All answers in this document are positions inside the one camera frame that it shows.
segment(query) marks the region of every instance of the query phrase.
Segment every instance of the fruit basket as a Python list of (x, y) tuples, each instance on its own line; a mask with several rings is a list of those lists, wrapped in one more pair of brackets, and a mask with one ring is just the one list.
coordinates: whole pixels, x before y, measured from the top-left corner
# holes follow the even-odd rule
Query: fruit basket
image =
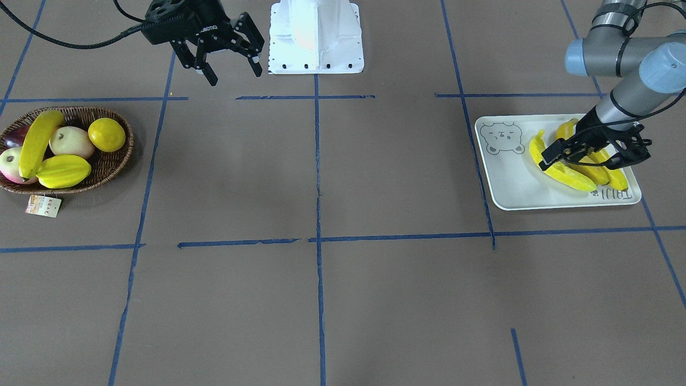
[(48, 189), (41, 186), (39, 183), (33, 183), (30, 185), (21, 185), (18, 183), (13, 183), (6, 179), (2, 174), (0, 174), (0, 185), (3, 189), (19, 194), (72, 194), (85, 192), (87, 190), (95, 189), (113, 178), (121, 172), (126, 163), (128, 162), (131, 154), (133, 152), (134, 140), (133, 132), (131, 131), (131, 126), (120, 114), (100, 108), (100, 107), (81, 107), (81, 106), (69, 106), (69, 107), (45, 107), (42, 109), (33, 110), (29, 113), (24, 114), (22, 117), (14, 121), (9, 127), (3, 130), (0, 134), (0, 153), (5, 151), (8, 147), (5, 145), (4, 138), (10, 131), (20, 128), (24, 125), (31, 124), (40, 113), (45, 110), (59, 110), (64, 114), (64, 119), (67, 126), (76, 126), (87, 130), (88, 127), (93, 123), (93, 121), (107, 117), (111, 118), (121, 125), (126, 134), (126, 141), (121, 149), (114, 152), (102, 152), (98, 149), (95, 153), (88, 158), (88, 162), (91, 165), (91, 173), (85, 180), (81, 181), (77, 185), (71, 188), (62, 189)]

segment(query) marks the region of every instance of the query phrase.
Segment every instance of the cartoon bear face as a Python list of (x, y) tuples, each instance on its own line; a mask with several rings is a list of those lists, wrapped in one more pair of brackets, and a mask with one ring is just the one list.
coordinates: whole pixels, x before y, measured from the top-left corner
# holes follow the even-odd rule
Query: cartoon bear face
[(493, 124), (483, 125), (479, 129), (479, 134), (486, 140), (486, 151), (496, 155), (501, 151), (513, 151), (517, 154), (524, 153), (524, 145), (521, 144), (521, 128), (514, 122), (494, 122)]

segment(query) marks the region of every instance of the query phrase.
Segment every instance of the yellow banana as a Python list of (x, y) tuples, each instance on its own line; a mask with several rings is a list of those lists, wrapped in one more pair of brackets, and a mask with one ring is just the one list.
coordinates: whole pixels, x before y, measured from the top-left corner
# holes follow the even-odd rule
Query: yellow banana
[(22, 178), (30, 179), (36, 175), (50, 137), (63, 124), (64, 115), (57, 110), (46, 110), (36, 117), (26, 133), (19, 155), (19, 174)]
[(91, 173), (91, 165), (85, 159), (71, 154), (56, 155), (40, 164), (38, 182), (49, 189), (70, 188), (83, 181)]
[[(588, 158), (590, 158), (593, 163), (603, 163), (610, 159), (610, 155), (607, 153), (607, 150), (602, 149), (598, 152), (592, 152), (591, 154), (589, 154)], [(609, 170), (604, 166), (599, 169), (603, 169), (605, 173), (607, 173), (607, 176), (610, 179), (611, 187), (622, 192), (626, 192), (629, 189), (629, 181), (626, 180), (626, 176), (624, 176), (622, 170)]]
[[(538, 135), (531, 138), (531, 142), (529, 143), (529, 153), (531, 154), (531, 158), (536, 163), (536, 167), (539, 169), (539, 163), (543, 160), (543, 155), (541, 153), (545, 150), (543, 132), (543, 130), (539, 131)], [(565, 185), (577, 190), (592, 192), (596, 189), (595, 183), (589, 177), (584, 176), (576, 170), (568, 168), (561, 162), (553, 163), (548, 170), (544, 171), (544, 173), (556, 181), (564, 183)]]
[[(572, 135), (574, 135), (574, 125), (576, 125), (576, 122), (579, 122), (579, 120), (572, 118), (569, 121), (561, 124), (558, 127), (555, 138), (569, 139)], [(585, 163), (594, 163), (588, 157), (583, 157), (580, 161)], [(598, 185), (607, 185), (610, 182), (610, 176), (608, 176), (606, 168), (601, 168), (598, 166), (574, 165), (573, 163), (568, 163), (567, 165), (584, 176), (589, 177)]]

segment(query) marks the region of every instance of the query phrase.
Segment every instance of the paper tag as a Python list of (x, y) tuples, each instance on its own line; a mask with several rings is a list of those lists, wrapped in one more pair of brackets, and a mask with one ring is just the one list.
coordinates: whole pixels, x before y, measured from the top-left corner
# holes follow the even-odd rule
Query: paper tag
[(57, 217), (57, 211), (60, 210), (61, 204), (62, 200), (59, 198), (36, 196), (35, 194), (32, 194), (31, 197), (29, 197), (29, 205), (26, 207), (26, 213), (55, 218)]

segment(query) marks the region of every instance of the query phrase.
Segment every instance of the blue joint cap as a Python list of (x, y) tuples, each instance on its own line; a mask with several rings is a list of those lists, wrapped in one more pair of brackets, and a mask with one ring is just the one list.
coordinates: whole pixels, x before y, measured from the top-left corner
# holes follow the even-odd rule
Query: blue joint cap
[(639, 66), (641, 81), (656, 93), (686, 88), (686, 44), (665, 43), (652, 50)]
[(584, 40), (576, 39), (567, 47), (565, 69), (572, 75), (588, 76), (584, 63)]

